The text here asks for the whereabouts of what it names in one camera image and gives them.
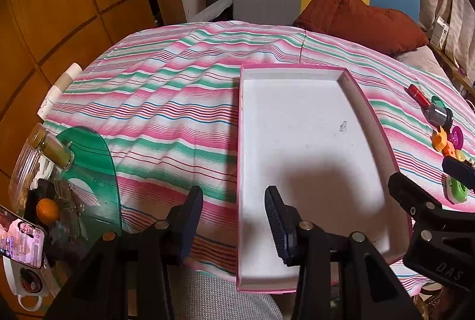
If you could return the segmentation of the white printed mug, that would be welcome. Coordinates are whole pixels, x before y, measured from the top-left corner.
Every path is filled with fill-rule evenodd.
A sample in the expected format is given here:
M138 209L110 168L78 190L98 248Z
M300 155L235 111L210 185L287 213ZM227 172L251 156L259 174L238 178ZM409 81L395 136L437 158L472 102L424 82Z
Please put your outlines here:
M38 311L43 299L49 294L43 277L36 269L2 258L4 272L10 291L17 297L18 304L28 312Z

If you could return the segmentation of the red metallic cylinder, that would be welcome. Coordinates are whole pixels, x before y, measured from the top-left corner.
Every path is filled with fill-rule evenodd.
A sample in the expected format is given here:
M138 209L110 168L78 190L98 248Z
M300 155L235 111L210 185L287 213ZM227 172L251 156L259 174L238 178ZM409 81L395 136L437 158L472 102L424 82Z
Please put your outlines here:
M431 102L414 84L410 84L406 91L407 94L418 104L418 106L421 107L421 109L429 109Z

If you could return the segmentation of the teal plastic flanged piece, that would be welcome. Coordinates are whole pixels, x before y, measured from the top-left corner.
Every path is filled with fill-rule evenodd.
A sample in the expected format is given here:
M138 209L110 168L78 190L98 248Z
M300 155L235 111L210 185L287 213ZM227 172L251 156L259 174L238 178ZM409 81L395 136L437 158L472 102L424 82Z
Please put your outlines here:
M438 107L445 108L444 102L437 95L433 95L431 97L431 102L434 103L435 105L437 105Z

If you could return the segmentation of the striped pink green tablecloth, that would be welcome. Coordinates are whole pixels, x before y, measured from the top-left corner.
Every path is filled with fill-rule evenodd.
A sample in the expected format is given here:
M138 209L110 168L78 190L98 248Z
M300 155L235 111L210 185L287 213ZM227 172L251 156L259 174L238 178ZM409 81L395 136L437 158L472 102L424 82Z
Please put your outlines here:
M47 115L60 133L84 126L109 147L122 222L141 231L192 185L205 205L191 267L234 281L237 266L238 85L244 63L305 63L348 69L387 134L398 167L440 198L442 156L409 95L414 84L454 113L467 158L474 112L446 79L338 37L242 21L143 30L95 59Z

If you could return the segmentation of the orange fruit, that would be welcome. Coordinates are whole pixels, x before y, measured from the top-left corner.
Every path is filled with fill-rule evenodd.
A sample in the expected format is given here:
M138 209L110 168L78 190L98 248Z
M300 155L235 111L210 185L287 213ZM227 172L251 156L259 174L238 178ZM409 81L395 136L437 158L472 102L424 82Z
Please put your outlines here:
M60 219L60 209L52 199L42 198L36 204L35 210L39 221L49 227L53 226Z

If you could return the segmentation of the rolled white paper tube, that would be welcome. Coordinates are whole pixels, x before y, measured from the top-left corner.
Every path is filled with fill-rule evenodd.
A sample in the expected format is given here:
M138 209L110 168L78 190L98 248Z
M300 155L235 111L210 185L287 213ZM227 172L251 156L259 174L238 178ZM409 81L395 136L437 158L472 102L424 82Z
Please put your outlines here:
M82 68L74 62L50 87L41 103L37 115L41 120L45 120L49 112L52 111L60 96L68 89L70 84L82 72Z

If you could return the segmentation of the magenta plastic plunger toy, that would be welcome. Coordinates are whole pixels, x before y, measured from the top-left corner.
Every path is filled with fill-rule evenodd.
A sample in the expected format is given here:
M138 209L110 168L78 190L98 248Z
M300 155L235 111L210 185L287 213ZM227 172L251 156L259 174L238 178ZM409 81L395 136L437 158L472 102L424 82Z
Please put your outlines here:
M452 143L455 150L462 150L464 145L464 135L460 127L452 127L451 132L448 134L448 141Z

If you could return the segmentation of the pink-rimmed white tray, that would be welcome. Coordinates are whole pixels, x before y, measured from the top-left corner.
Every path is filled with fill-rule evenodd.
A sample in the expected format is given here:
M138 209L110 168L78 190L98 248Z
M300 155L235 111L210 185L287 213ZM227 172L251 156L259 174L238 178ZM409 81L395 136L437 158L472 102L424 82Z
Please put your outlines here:
M411 223L390 197L398 171L386 134L342 67L244 65L237 151L237 288L295 291L299 270L276 251L264 204L268 186L326 232L366 235L386 262L407 251Z

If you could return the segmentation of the green white round toy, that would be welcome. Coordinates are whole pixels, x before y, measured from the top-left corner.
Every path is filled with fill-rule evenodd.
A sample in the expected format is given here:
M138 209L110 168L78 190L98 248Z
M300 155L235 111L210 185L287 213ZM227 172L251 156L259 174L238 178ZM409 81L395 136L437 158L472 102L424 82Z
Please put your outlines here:
M468 189L455 178L446 178L447 199L453 204L464 203L467 200Z

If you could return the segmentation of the orange linked cubes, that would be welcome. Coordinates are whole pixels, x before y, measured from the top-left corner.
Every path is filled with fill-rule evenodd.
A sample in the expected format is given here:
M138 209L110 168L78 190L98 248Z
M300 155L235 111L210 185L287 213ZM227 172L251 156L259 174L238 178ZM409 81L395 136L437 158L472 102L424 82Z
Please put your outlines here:
M444 157L457 157L455 148L452 142L448 140L446 131L443 128L438 127L432 132L431 142L434 150L442 153Z

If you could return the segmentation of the spice jar yellow contents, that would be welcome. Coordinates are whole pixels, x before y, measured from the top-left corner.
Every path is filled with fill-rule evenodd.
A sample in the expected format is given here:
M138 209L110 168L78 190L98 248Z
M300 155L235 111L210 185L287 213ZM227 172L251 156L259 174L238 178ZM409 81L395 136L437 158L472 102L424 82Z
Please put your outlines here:
M68 170L73 163L74 153L42 124L37 124L32 129L27 141L32 149L41 152L61 170Z

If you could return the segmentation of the small white box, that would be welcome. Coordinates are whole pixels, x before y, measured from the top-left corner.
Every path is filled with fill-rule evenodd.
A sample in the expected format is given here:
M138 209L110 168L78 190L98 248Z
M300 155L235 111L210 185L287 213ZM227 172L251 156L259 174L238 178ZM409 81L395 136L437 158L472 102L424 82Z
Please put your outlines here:
M438 17L434 23L430 45L438 51L444 49L449 33L449 24L442 18Z

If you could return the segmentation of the wooden side shelf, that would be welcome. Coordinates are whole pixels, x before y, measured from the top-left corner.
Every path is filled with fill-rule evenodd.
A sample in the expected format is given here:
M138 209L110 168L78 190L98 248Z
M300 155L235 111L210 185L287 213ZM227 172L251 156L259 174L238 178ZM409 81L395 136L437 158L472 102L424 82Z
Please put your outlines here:
M457 91L459 91L464 97L468 96L473 98L474 82L465 74L465 71L458 67L457 64L449 59L442 51L439 51L432 45L429 45L429 48Z

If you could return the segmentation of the yellow-orange plastic comb case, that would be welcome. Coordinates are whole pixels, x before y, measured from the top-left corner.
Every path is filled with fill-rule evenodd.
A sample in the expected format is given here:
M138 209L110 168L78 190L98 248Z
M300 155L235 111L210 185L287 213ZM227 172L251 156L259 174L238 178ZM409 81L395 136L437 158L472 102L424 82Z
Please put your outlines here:
M461 150L456 149L455 154L456 154L456 158L457 158L458 161L461 161L461 162L466 161L466 156L464 155L464 153Z

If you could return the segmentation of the rust red cushion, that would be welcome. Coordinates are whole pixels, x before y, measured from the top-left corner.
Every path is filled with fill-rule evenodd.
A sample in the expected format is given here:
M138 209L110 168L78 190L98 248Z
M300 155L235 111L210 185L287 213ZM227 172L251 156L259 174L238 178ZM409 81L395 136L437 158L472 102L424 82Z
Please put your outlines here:
M429 44L423 30L407 14L369 6L362 0L311 0L293 26L390 56Z

